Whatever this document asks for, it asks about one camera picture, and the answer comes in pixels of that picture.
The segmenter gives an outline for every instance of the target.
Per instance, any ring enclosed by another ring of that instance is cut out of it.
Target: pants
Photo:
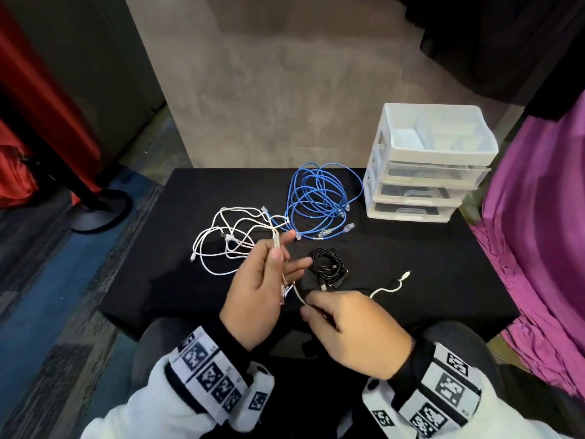
[[[133,392],[146,386],[154,364],[196,327],[191,322],[174,318],[160,318],[149,326],[140,339],[133,363]],[[461,323],[445,321],[427,328],[422,336],[443,344],[480,369],[496,394],[505,399],[497,364],[485,342],[474,331]],[[331,358],[303,360],[268,356],[253,359],[266,366],[276,381],[262,415],[262,428],[272,430],[265,431],[262,436],[282,435],[283,431],[306,436],[308,433],[303,426],[307,426],[311,428],[309,437],[331,437],[340,416],[361,401],[366,377]]]

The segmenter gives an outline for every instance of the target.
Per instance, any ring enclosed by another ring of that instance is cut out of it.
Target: table
[[[273,214],[282,213],[294,171],[176,169],[99,310],[135,338],[155,317],[216,314],[232,276],[212,276],[199,262],[190,262],[195,237],[209,227],[222,206],[266,206]],[[348,171],[334,172],[347,191],[353,191],[350,197],[359,192],[359,182]],[[362,177],[364,170],[356,173]],[[347,221],[355,223],[349,233],[328,241],[292,243],[292,256],[305,256],[320,246],[335,248],[349,269],[342,290],[393,287],[405,271],[412,271],[400,291],[376,295],[376,301],[405,327],[452,319],[489,340],[519,316],[458,211],[449,223],[369,219],[360,198],[347,214]],[[222,243],[218,239],[209,249],[219,249]],[[237,262],[215,260],[209,265],[216,268],[230,268]],[[311,272],[300,288],[305,292],[318,288]],[[290,293],[284,313],[298,318],[299,307]]]

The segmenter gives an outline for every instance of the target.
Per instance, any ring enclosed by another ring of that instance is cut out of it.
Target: red fabric
[[[26,203],[37,190],[29,169],[20,161],[27,149],[0,120],[0,208]]]
[[[36,132],[92,191],[99,191],[94,183],[100,157],[95,139],[77,106],[59,87],[2,3],[0,84]]]

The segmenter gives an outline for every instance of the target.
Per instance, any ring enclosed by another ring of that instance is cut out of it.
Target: fingernail
[[[280,248],[272,248],[270,250],[270,258],[280,260],[282,258],[282,250]]]
[[[303,308],[301,308],[301,319],[303,319],[305,322],[308,321],[310,312],[311,310],[307,305],[303,306]]]

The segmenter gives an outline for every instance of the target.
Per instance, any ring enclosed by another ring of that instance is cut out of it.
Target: plastic drawer organizer
[[[497,153],[477,106],[386,103],[363,180],[368,216],[447,222]]]

